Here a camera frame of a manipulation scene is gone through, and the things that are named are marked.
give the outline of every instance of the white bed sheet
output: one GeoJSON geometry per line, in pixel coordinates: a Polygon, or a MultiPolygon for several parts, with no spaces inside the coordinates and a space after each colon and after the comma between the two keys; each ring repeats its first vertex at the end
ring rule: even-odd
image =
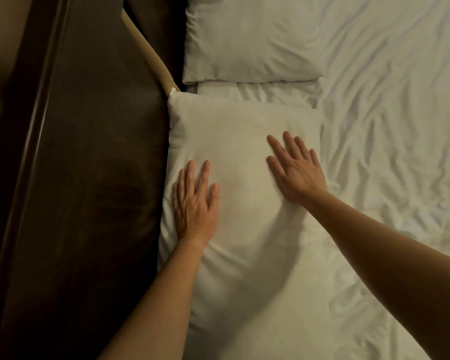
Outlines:
{"type": "MultiPolygon", "coordinates": [[[[330,190],[450,255],[450,0],[321,0],[328,77],[201,82],[202,95],[324,109],[330,190]]],[[[335,358],[428,359],[324,237],[335,358]]]]}

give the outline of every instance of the headboard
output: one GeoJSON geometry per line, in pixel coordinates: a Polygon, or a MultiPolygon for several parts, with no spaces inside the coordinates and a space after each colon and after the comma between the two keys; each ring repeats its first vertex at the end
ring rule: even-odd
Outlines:
{"type": "MultiPolygon", "coordinates": [[[[180,81],[187,1],[126,1],[180,81]]],[[[167,99],[123,3],[33,0],[0,121],[0,359],[94,359],[155,277],[167,99]]]]}

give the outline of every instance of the pillow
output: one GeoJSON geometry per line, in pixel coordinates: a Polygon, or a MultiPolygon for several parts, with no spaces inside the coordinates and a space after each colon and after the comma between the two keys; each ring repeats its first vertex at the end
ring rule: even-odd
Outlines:
{"type": "Polygon", "coordinates": [[[320,225],[283,198],[269,171],[267,135],[283,131],[319,152],[312,108],[174,92],[159,265],[177,243],[172,185],[210,160],[220,220],[198,270],[184,359],[329,359],[329,279],[320,225]]]}
{"type": "Polygon", "coordinates": [[[317,0],[188,0],[183,83],[324,76],[317,0]]]}

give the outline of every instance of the bedding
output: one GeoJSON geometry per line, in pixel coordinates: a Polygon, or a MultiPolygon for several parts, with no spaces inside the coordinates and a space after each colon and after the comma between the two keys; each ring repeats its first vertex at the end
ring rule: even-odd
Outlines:
{"type": "Polygon", "coordinates": [[[183,83],[324,75],[318,0],[188,0],[183,83]]]}
{"type": "Polygon", "coordinates": [[[185,359],[330,359],[329,276],[323,230],[285,200],[266,163],[266,136],[285,130],[320,151],[312,108],[173,92],[159,265],[177,243],[171,203],[180,169],[210,160],[220,222],[192,297],[185,359]]]}
{"type": "MultiPolygon", "coordinates": [[[[358,210],[450,255],[450,0],[321,0],[321,165],[358,210]]],[[[310,85],[200,82],[198,93],[309,104],[310,85]]],[[[324,234],[334,358],[428,356],[324,234]]]]}

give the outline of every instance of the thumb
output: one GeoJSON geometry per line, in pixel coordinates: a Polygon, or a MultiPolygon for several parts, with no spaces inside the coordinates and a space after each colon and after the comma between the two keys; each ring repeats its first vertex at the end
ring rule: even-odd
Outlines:
{"type": "Polygon", "coordinates": [[[215,183],[210,191],[210,199],[208,202],[208,211],[218,210],[220,205],[220,185],[215,183]]]}

